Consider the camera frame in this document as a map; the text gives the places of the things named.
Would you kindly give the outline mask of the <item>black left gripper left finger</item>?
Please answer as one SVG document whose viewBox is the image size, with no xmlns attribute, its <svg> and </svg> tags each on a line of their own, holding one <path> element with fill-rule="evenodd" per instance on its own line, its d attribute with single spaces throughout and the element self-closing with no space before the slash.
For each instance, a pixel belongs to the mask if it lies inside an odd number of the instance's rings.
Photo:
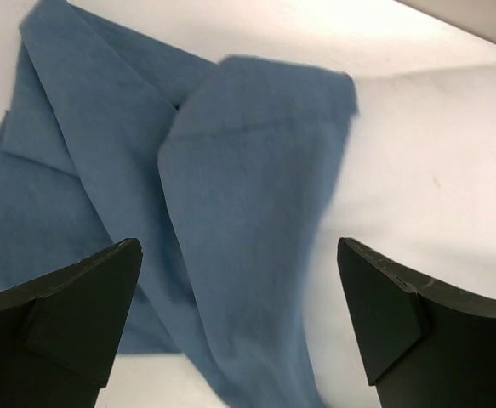
<svg viewBox="0 0 496 408">
<path fill-rule="evenodd" d="M 126 239 L 0 292 L 0 407 L 93 407 L 105 388 L 140 275 Z"/>
</svg>

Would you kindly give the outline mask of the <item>blue fabric pillowcase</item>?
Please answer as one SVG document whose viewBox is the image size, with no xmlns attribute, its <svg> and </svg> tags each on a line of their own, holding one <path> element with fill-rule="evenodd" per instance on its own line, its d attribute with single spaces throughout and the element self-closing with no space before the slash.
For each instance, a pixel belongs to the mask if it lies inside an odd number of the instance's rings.
<svg viewBox="0 0 496 408">
<path fill-rule="evenodd" d="M 181 353 L 231 407 L 320 407 L 302 303 L 352 78 L 213 63 L 65 1 L 20 25 L 0 127 L 0 290 L 125 238 L 120 351 Z"/>
</svg>

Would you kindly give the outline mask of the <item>white pillow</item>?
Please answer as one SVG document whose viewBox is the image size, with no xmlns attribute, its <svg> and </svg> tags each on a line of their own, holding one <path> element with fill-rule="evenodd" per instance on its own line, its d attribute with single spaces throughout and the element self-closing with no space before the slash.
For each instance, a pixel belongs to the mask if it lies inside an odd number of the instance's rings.
<svg viewBox="0 0 496 408">
<path fill-rule="evenodd" d="M 376 407 L 336 262 L 343 236 L 496 298 L 496 65 L 356 81 L 352 128 L 305 300 L 316 383 L 332 407 Z"/>
</svg>

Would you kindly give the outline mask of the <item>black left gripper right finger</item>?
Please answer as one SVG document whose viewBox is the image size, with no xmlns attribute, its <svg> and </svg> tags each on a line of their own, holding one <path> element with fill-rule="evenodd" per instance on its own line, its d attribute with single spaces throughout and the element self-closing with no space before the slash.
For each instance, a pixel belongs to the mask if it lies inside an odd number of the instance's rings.
<svg viewBox="0 0 496 408">
<path fill-rule="evenodd" d="M 337 263 L 369 385 L 383 407 L 496 408 L 496 300 L 352 238 Z"/>
</svg>

